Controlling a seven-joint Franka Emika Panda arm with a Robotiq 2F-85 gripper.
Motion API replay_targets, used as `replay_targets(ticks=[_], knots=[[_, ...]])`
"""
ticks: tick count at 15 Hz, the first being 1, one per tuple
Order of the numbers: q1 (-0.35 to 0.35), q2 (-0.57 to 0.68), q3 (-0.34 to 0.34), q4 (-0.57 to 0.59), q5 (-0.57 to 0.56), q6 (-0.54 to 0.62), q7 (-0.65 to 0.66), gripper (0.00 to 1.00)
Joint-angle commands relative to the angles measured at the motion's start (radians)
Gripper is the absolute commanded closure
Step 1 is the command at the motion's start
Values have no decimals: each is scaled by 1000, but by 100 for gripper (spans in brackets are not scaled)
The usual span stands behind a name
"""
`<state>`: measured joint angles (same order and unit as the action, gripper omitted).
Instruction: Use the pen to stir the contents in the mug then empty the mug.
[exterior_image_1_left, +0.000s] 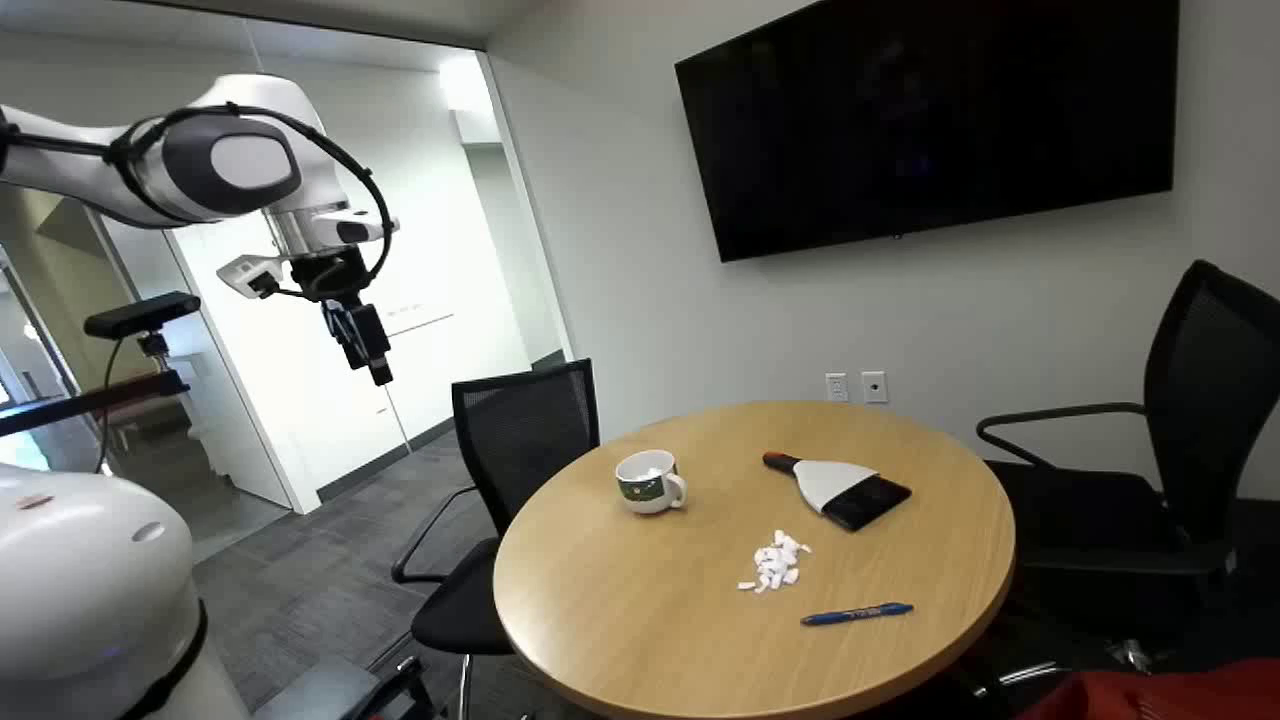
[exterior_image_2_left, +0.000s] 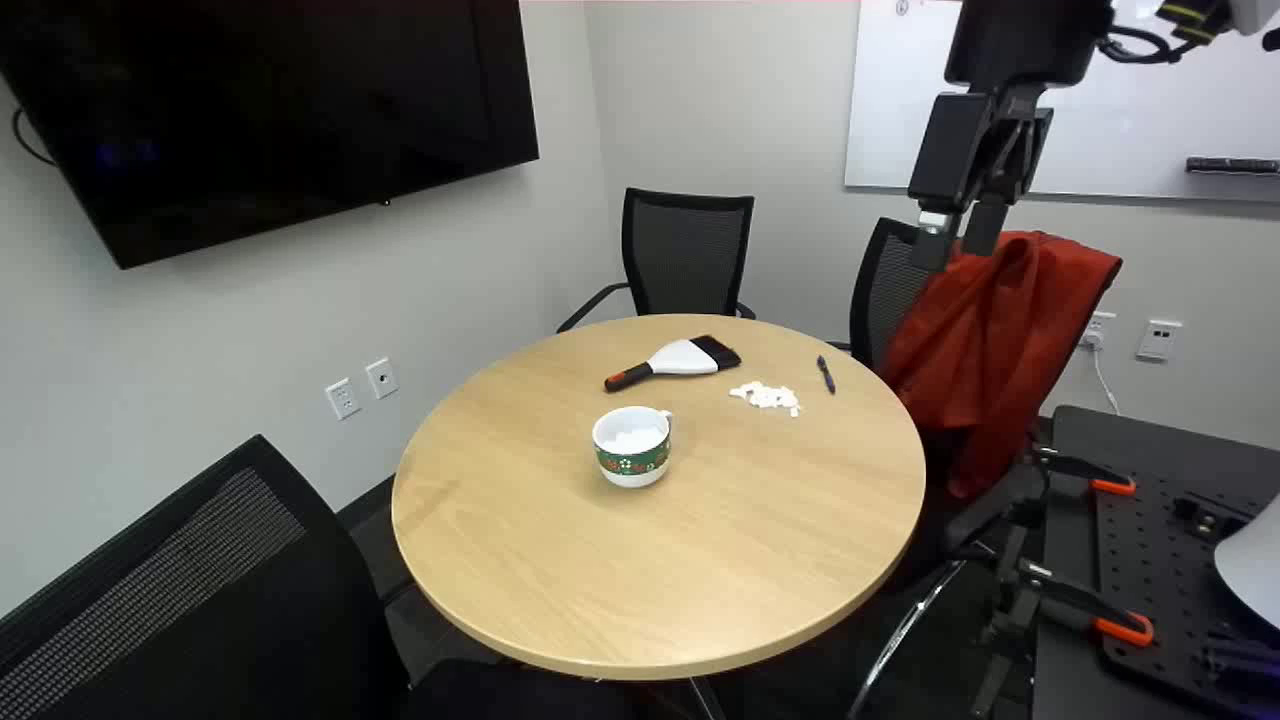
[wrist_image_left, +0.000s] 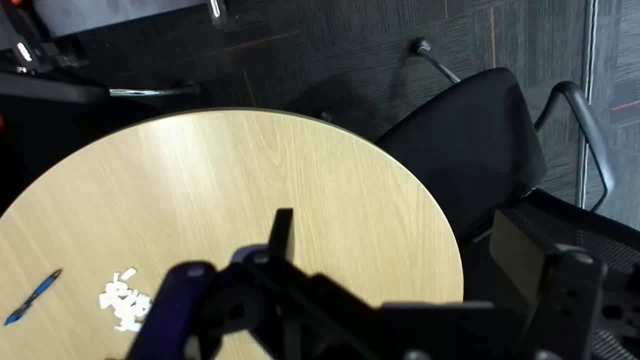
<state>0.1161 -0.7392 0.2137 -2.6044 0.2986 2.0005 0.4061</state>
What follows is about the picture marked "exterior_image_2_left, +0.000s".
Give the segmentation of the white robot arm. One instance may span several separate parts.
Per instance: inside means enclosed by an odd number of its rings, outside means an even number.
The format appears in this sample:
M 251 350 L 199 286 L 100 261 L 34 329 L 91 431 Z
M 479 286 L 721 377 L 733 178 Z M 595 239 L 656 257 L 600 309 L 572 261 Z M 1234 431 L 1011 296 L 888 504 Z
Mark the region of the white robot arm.
M 1093 54 L 1179 65 L 1216 37 L 1276 47 L 1280 0 L 1161 0 L 1171 37 L 1115 19 L 1115 0 L 958 0 L 944 80 L 931 101 L 906 196 L 965 253 L 989 257 L 1006 207 L 1031 186 L 1053 111 L 1046 88 L 1072 88 Z

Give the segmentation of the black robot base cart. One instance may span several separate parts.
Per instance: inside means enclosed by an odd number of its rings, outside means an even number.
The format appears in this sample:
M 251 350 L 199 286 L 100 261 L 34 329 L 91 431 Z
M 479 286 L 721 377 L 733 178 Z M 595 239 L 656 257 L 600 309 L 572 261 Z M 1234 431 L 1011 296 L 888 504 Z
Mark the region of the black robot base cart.
M 1150 636 L 1108 639 L 1040 590 L 1031 720 L 1280 720 L 1280 633 L 1216 570 L 1216 547 L 1276 500 L 1280 454 L 1087 408 L 1060 408 L 1053 442 L 1123 489 L 1055 472 L 1043 563 L 1139 612 Z

